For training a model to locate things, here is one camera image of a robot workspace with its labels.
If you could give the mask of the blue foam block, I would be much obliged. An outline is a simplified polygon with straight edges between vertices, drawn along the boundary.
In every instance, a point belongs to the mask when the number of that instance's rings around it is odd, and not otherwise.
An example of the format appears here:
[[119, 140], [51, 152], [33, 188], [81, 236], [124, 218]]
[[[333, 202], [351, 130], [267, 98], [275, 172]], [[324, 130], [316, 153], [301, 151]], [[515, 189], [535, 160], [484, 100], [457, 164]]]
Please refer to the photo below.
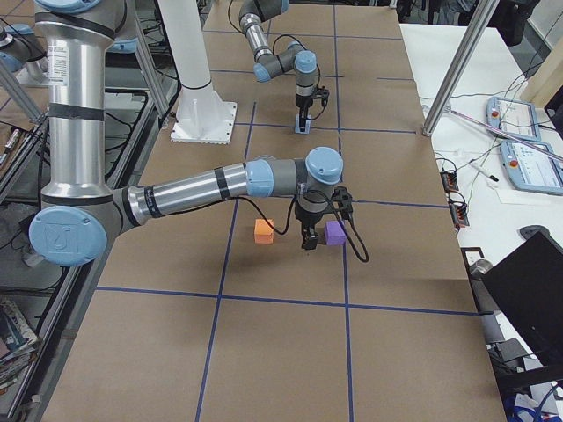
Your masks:
[[295, 119], [295, 133], [301, 135], [307, 135], [311, 131], [311, 117], [308, 116], [304, 118], [299, 114]]

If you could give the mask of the purple foam block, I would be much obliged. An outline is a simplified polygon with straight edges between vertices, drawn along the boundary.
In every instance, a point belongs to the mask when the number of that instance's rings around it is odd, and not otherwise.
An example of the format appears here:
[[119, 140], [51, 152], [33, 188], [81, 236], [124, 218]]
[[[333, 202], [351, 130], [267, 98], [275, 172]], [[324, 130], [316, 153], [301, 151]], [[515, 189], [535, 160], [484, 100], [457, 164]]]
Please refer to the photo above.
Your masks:
[[325, 244], [328, 246], [343, 245], [347, 241], [343, 228], [337, 221], [325, 223]]

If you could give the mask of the orange foam block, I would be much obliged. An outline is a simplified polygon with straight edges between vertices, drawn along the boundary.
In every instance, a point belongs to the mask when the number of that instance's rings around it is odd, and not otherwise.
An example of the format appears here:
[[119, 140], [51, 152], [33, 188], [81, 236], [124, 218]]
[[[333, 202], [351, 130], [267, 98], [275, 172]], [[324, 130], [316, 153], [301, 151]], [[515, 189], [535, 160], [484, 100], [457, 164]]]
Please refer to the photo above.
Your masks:
[[254, 242], [256, 244], [274, 243], [274, 221], [266, 219], [256, 219], [254, 223]]

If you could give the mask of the lower orange connector box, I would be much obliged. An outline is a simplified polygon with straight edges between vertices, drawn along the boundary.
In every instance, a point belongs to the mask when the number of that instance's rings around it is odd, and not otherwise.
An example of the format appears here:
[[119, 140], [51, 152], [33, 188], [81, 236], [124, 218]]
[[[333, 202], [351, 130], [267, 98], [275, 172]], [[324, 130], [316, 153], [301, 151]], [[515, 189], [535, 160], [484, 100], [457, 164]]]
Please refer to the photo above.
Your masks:
[[454, 228], [460, 230], [469, 227], [467, 204], [464, 201], [450, 200], [448, 205]]

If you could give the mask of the orange connector box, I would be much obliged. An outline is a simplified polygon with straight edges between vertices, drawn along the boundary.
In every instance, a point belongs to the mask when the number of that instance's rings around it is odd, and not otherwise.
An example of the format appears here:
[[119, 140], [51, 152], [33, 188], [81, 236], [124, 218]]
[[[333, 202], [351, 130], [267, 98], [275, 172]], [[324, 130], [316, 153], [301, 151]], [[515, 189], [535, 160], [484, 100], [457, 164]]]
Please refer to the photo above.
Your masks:
[[446, 193], [457, 192], [457, 172], [454, 170], [440, 172], [443, 189]]
[[454, 228], [460, 230], [469, 227], [467, 204], [464, 201], [450, 200], [448, 205]]

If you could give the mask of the upper orange connector box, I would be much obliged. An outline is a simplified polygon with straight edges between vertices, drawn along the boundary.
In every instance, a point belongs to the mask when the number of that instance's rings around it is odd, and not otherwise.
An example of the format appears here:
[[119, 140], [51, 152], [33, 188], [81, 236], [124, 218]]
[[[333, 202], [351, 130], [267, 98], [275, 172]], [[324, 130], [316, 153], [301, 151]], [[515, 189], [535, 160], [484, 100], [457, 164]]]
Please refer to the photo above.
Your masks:
[[454, 170], [440, 172], [443, 189], [446, 193], [457, 192], [457, 172]]

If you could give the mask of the black marker pen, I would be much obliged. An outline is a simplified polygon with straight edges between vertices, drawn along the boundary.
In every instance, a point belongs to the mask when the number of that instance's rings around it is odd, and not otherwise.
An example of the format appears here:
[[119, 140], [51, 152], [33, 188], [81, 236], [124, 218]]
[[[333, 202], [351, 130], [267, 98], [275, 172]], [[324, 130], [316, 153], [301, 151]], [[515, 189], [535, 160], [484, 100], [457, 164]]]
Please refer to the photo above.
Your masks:
[[490, 172], [489, 170], [485, 169], [482, 165], [478, 164], [477, 162], [473, 162], [472, 163], [472, 167], [480, 174], [484, 175], [486, 178], [494, 181], [494, 182], [498, 182], [499, 179], [493, 175], [492, 172]]

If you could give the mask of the upper teach pendant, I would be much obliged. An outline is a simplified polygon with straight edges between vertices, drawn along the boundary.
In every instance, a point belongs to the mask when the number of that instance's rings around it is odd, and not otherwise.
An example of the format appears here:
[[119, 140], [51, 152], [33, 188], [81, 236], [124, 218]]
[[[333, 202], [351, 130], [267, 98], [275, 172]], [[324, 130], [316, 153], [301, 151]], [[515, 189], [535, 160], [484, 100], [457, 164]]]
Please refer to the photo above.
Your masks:
[[539, 120], [532, 103], [491, 97], [486, 103], [487, 123], [519, 139], [540, 142]]

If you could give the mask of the teach pendant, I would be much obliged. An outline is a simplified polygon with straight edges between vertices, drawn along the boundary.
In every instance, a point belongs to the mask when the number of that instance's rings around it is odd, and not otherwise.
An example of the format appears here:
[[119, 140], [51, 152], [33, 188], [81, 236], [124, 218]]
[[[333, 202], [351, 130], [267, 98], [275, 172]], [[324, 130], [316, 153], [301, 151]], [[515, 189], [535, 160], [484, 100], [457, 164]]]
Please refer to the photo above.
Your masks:
[[534, 142], [537, 149], [520, 142], [505, 140], [501, 143], [501, 158], [513, 187], [531, 193], [562, 195], [562, 162], [540, 152], [552, 153], [552, 146]]
[[519, 139], [540, 142], [539, 120], [532, 103], [491, 97], [486, 103], [487, 123]]

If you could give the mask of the black laptop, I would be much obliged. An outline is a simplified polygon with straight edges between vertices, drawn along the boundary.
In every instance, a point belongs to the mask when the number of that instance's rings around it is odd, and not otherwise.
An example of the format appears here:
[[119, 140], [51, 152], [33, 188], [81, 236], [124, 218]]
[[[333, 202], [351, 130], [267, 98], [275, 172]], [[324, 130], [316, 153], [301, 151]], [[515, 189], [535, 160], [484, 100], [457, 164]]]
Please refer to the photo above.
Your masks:
[[500, 311], [545, 365], [562, 362], [562, 247], [541, 232], [483, 276]]

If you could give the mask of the lower teach pendant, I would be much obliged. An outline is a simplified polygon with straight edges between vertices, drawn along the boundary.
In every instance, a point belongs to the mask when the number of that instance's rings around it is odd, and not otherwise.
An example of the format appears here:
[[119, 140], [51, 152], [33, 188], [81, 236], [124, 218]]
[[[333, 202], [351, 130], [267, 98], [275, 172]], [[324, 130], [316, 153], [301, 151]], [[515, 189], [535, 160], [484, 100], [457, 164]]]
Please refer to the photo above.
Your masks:
[[501, 158], [513, 187], [531, 193], [562, 195], [562, 162], [540, 152], [552, 153], [552, 146], [534, 142], [537, 149], [520, 142], [505, 140], [501, 143]]

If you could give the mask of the stack of magazines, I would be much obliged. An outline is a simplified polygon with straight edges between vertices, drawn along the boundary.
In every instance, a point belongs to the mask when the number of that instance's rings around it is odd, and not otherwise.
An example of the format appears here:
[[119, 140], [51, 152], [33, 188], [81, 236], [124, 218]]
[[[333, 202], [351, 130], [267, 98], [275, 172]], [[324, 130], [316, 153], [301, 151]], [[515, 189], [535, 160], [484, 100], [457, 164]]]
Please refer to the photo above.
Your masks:
[[35, 359], [39, 338], [18, 305], [1, 297], [1, 393], [16, 382], [18, 374]]

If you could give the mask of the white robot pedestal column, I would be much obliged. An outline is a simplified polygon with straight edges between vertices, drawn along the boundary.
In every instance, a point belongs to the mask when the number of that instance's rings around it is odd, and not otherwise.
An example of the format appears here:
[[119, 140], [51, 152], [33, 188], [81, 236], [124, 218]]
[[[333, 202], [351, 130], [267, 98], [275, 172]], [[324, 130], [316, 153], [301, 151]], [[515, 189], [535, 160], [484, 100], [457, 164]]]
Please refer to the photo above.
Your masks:
[[164, 0], [158, 7], [181, 85], [172, 140], [229, 143], [238, 105], [214, 89], [197, 3]]

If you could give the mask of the aluminium frame post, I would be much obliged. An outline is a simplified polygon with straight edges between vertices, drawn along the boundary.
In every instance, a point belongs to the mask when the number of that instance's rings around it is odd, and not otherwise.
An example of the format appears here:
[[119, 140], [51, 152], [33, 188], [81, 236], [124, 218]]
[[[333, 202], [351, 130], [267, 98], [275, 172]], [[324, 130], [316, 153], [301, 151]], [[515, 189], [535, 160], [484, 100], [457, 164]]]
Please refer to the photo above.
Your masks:
[[465, 30], [464, 36], [457, 48], [454, 58], [446, 72], [435, 100], [430, 107], [422, 127], [422, 134], [431, 136], [446, 110], [446, 106], [464, 73], [464, 69], [472, 57], [481, 36], [492, 18], [499, 0], [479, 1], [472, 19]]

